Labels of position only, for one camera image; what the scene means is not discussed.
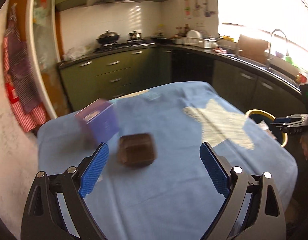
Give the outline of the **yellow rimmed trash bin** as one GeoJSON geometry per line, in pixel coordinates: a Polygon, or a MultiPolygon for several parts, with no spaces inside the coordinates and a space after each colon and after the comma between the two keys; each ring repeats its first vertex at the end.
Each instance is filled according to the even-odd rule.
{"type": "Polygon", "coordinates": [[[281,147],[285,147],[287,145],[287,134],[271,125],[271,123],[274,122],[275,116],[259,109],[251,109],[247,111],[245,115],[252,119],[263,131],[267,132],[273,139],[275,139],[281,147]]]}

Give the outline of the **green kitchen cabinets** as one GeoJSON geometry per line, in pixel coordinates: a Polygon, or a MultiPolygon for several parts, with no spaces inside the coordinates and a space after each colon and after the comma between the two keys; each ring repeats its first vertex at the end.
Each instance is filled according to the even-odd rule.
{"type": "Polygon", "coordinates": [[[98,49],[58,65],[72,110],[172,82],[203,81],[240,111],[275,116],[305,112],[298,85],[284,74],[236,55],[149,41],[98,49]]]}

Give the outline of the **dark brown plastic tray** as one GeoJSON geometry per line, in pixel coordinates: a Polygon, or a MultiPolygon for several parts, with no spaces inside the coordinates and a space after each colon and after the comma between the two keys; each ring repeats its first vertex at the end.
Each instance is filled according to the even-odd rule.
{"type": "Polygon", "coordinates": [[[144,167],[157,159],[153,136],[149,133],[124,135],[119,139],[117,161],[127,167],[144,167]]]}

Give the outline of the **purple cardboard box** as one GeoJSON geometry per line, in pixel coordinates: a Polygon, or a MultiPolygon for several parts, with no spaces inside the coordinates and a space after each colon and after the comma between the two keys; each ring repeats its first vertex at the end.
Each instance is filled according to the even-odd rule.
{"type": "Polygon", "coordinates": [[[119,131],[113,103],[97,99],[75,114],[85,137],[95,145],[108,142],[119,131]]]}

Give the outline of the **blue tablecloth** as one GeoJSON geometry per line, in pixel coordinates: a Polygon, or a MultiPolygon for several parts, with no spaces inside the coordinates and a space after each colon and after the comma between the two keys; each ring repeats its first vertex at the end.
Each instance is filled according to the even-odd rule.
{"type": "Polygon", "coordinates": [[[224,202],[201,159],[208,142],[249,174],[270,172],[287,207],[297,163],[265,131],[205,82],[170,83],[114,101],[119,133],[85,202],[108,239],[199,239],[224,202]],[[119,138],[149,133],[157,159],[143,168],[117,161],[119,138]]]}

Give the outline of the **chrome sink faucet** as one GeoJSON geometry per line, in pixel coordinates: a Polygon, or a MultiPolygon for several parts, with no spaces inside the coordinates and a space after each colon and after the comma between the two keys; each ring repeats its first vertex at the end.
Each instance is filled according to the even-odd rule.
{"type": "Polygon", "coordinates": [[[268,42],[268,52],[266,57],[266,66],[269,67],[274,56],[278,57],[275,51],[281,53],[282,57],[289,57],[289,45],[286,34],[280,29],[274,29],[270,34],[270,41],[268,42]]]}

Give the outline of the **wooden cutting board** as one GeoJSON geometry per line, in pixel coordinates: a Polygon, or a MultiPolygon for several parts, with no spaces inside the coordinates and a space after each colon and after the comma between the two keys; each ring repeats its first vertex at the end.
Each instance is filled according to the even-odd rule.
{"type": "Polygon", "coordinates": [[[240,35],[237,50],[238,55],[247,59],[254,60],[258,63],[266,64],[267,57],[265,50],[268,49],[268,42],[245,35],[240,35]]]}

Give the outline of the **red checkered apron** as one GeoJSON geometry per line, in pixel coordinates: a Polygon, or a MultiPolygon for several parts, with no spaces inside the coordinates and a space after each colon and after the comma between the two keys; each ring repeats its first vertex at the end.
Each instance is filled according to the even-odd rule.
{"type": "Polygon", "coordinates": [[[15,7],[11,7],[2,44],[4,82],[11,110],[27,133],[46,122],[46,111],[33,77],[26,42],[19,34],[15,7]]]}

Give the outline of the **crumpled clear plastic bag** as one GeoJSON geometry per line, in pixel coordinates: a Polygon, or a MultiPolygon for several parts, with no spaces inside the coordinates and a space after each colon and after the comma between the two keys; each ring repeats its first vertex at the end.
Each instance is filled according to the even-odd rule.
{"type": "Polygon", "coordinates": [[[95,51],[94,46],[72,47],[63,55],[63,60],[65,62],[73,61],[85,55],[91,54],[94,51],[95,51]]]}

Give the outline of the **black wok with lid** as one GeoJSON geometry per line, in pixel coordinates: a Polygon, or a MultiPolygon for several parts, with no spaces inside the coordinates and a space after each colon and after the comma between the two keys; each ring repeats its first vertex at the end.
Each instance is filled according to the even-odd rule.
{"type": "Polygon", "coordinates": [[[114,31],[107,30],[97,38],[98,44],[104,46],[106,44],[116,43],[120,38],[120,35],[114,31]]]}

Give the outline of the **white dish rack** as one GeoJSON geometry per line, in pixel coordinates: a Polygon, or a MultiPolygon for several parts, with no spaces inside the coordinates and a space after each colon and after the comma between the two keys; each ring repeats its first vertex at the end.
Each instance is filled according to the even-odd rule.
{"type": "Polygon", "coordinates": [[[202,34],[196,30],[190,30],[185,36],[178,36],[174,39],[174,44],[192,46],[203,49],[214,49],[217,48],[218,41],[215,39],[203,38],[202,34]]]}

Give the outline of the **small black pot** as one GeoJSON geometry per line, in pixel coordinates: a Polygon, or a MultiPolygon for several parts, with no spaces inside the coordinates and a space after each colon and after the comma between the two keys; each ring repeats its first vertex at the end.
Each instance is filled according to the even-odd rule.
{"type": "Polygon", "coordinates": [[[129,33],[129,40],[130,41],[136,41],[136,40],[141,40],[142,39],[142,34],[140,32],[137,32],[136,30],[129,33]]]}

